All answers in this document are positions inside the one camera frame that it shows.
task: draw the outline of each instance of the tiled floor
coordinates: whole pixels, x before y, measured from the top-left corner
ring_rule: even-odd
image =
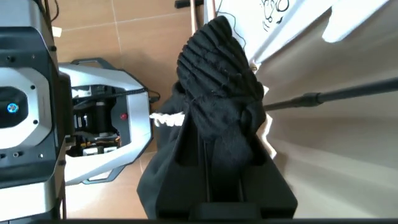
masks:
[[[63,29],[55,40],[60,62],[103,57],[158,91],[162,99],[155,107],[170,96],[177,56],[191,34],[189,8],[174,9],[174,0],[58,2],[60,15],[53,26]],[[114,182],[67,187],[68,217],[146,218],[136,187],[155,151],[152,142]]]

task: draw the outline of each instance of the red button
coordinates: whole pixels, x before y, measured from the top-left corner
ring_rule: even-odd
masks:
[[[120,115],[120,119],[122,119],[123,121],[127,120],[128,117],[129,115],[127,115],[126,113]]]

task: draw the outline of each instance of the black pole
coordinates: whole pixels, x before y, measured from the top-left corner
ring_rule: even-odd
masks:
[[[393,91],[398,91],[398,77],[359,86],[352,86],[327,93],[306,93],[303,96],[296,97],[291,100],[264,105],[263,108],[265,111],[272,111],[287,108],[313,107],[324,102],[389,93]]]

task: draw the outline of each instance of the silver metal frame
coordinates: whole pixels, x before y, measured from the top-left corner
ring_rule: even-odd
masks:
[[[41,183],[0,189],[0,198],[4,202],[1,206],[0,222],[29,217],[53,209],[60,196],[64,178],[65,167],[59,161],[64,159],[65,140],[51,178]]]
[[[32,68],[0,68],[0,86],[11,86],[27,96],[29,114],[23,122],[0,129],[0,150],[16,146],[36,146],[52,127],[49,83]]]
[[[70,76],[72,87],[109,85],[124,90],[137,90],[143,86],[128,73],[119,70],[60,63],[61,72]],[[127,96],[129,132],[131,142],[106,154],[70,157],[66,155],[65,182],[67,185],[100,175],[134,161],[152,138],[149,118],[148,93]]]
[[[42,36],[47,52],[58,68],[57,53],[49,50],[54,46],[51,27],[47,27],[39,6],[32,0],[1,0],[0,27],[33,27]]]

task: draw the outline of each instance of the black knit fabric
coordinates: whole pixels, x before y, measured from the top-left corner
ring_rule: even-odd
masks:
[[[159,112],[179,113],[189,108],[200,136],[213,148],[211,184],[220,196],[217,200],[227,201],[237,193],[239,173],[252,159],[249,144],[266,118],[262,109],[264,89],[223,16],[204,25],[188,40],[177,64],[179,82]],[[177,138],[166,129],[173,128],[159,128],[159,152],[161,147],[175,144]],[[153,185],[159,183],[148,176],[157,175],[155,170],[160,172],[159,166],[154,169],[151,165],[147,168],[151,173],[144,172],[138,187],[147,214],[154,208],[146,207],[142,195],[149,194],[151,181]]]

